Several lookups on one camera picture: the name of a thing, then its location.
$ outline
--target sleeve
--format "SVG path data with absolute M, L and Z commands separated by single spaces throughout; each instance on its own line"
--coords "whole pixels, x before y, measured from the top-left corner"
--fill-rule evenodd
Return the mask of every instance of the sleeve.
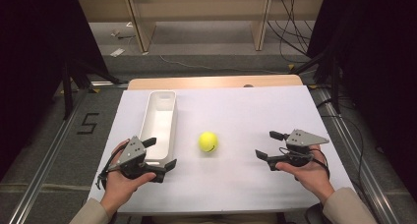
M 358 195 L 350 188 L 341 188 L 326 201 L 323 209 L 331 223 L 377 223 Z
M 109 221 L 104 207 L 94 198 L 90 198 L 70 224 L 106 224 Z

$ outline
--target person's left hand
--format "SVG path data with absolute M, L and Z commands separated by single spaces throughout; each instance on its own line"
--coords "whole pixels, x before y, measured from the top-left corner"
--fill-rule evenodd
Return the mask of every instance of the person's left hand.
M 118 147 L 122 146 L 128 141 L 129 140 L 124 140 L 119 143 L 119 145 L 117 145 L 112 153 L 114 153 Z M 116 163 L 122 154 L 122 151 L 123 150 L 119 151 L 116 156 L 114 156 L 113 160 L 111 161 L 112 164 Z M 124 177 L 118 170 L 109 172 L 107 175 L 106 190 L 100 202 L 106 210 L 109 218 L 113 216 L 113 214 L 117 211 L 117 209 L 119 209 L 120 206 L 122 206 L 130 199 L 132 193 L 138 187 L 151 181 L 154 177 L 156 177 L 154 173 L 145 173 L 137 179 L 130 180 Z

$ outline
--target hand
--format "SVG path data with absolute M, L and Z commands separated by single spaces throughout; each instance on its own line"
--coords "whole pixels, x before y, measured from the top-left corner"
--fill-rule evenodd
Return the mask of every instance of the hand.
M 117 145 L 117 147 L 113 150 L 112 153 L 114 153 L 118 147 L 122 146 L 128 141 L 129 140 L 125 140 L 119 143 L 119 145 Z M 112 164 L 117 162 L 120 155 L 122 154 L 122 151 L 119 151 L 116 154 L 116 156 L 111 161 Z M 113 216 L 113 214 L 117 211 L 117 209 L 119 209 L 120 206 L 122 206 L 129 200 L 129 198 L 132 196 L 132 193 L 139 186 L 149 182 L 155 176 L 156 175 L 154 173 L 145 173 L 144 175 L 135 180 L 130 180 L 128 178 L 125 178 L 122 175 L 122 173 L 118 170 L 109 172 L 107 175 L 107 185 L 104 197 L 100 202 L 106 210 L 109 218 Z
M 311 145 L 311 149 L 320 149 L 320 146 Z M 316 150 L 312 151 L 314 157 L 325 163 L 323 155 Z M 311 161 L 302 167 L 294 167 L 289 163 L 278 162 L 276 168 L 284 172 L 294 175 L 301 185 L 311 193 L 313 193 L 322 204 L 326 203 L 326 200 L 334 193 L 334 188 L 328 180 L 328 173 L 318 163 Z

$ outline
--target finger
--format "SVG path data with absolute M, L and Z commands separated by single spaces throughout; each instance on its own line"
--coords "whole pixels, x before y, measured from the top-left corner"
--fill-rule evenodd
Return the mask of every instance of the finger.
M 156 177 L 154 173 L 145 173 L 144 175 L 140 176 L 139 178 L 132 181 L 132 184 L 135 188 L 140 187 L 141 185 L 150 182 L 153 178 Z
M 310 145 L 309 147 L 310 147 L 310 149 L 318 149 L 318 150 L 320 150 L 320 145 L 319 144 Z
M 111 152 L 111 154 L 113 154 L 114 152 L 116 152 L 117 151 L 117 149 L 119 149 L 119 147 L 121 147 L 121 146 L 123 146 L 123 145 L 125 145 L 126 143 L 128 143 L 129 142 L 129 139 L 127 139 L 127 140 L 123 140 L 123 141 L 121 141 L 114 149 L 113 149 L 113 151 Z M 119 159 L 119 157 L 120 157 L 120 155 L 122 154 L 122 152 L 123 152 L 123 149 L 121 149 L 115 156 L 114 156 L 114 158 L 113 158 L 113 160 L 111 160 L 111 163 L 115 163 L 115 162 L 117 162 L 117 160 Z
M 295 175 L 295 173 L 297 171 L 297 168 L 296 167 L 292 166 L 289 163 L 285 163 L 285 162 L 278 162 L 278 163 L 276 163 L 275 167 L 277 169 L 281 170 L 281 171 L 290 173 L 292 175 Z
M 127 142 L 129 142 L 129 139 L 123 140 L 121 141 L 114 149 L 111 153 L 114 153 L 120 146 L 125 145 Z

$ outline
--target white table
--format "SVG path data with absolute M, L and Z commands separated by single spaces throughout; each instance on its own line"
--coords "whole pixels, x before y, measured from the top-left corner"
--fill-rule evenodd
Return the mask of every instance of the white table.
M 123 205 L 120 213 L 141 215 L 277 212 L 307 208 L 318 200 L 292 175 L 271 172 L 255 149 L 278 155 L 285 143 L 269 131 L 290 134 L 301 129 L 328 138 L 328 132 L 305 86 L 174 89 L 178 119 L 174 170 L 163 184 L 147 183 Z M 138 135 L 152 90 L 126 90 L 103 152 L 97 174 L 113 148 Z M 199 134 L 217 133 L 219 147 L 203 153 Z M 332 142 L 322 145 L 336 189 L 352 187 Z M 93 181 L 89 197 L 104 190 Z

